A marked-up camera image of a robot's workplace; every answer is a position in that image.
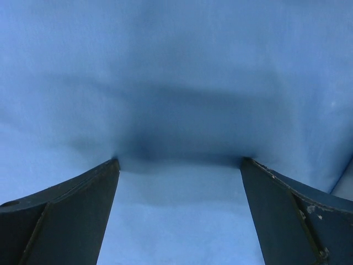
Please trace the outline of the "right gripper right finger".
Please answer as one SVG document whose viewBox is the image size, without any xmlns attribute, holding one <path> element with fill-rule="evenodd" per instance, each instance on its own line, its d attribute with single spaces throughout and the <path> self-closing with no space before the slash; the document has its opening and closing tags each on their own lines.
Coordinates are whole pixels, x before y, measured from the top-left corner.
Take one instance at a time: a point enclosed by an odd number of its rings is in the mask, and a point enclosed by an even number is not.
<svg viewBox="0 0 353 265">
<path fill-rule="evenodd" d="M 240 171 L 265 264 L 352 264 L 352 201 L 251 158 Z"/>
</svg>

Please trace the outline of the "blue surgical drape cloth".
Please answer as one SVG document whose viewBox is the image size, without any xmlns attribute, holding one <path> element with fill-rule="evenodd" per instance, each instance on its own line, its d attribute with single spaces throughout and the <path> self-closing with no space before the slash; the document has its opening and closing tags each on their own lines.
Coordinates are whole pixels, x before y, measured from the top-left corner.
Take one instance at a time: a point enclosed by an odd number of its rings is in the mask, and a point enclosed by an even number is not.
<svg viewBox="0 0 353 265">
<path fill-rule="evenodd" d="M 351 1 L 2 1 L 1 202 L 117 157 L 99 264 L 263 264 L 243 157 L 352 158 Z"/>
</svg>

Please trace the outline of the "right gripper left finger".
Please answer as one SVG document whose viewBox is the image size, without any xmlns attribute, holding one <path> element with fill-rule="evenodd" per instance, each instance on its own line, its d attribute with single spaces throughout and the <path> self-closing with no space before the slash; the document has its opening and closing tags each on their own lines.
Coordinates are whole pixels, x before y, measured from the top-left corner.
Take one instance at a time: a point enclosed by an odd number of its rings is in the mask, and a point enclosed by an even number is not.
<svg viewBox="0 0 353 265">
<path fill-rule="evenodd" d="M 119 162 L 1 204 L 1 264 L 96 264 Z"/>
</svg>

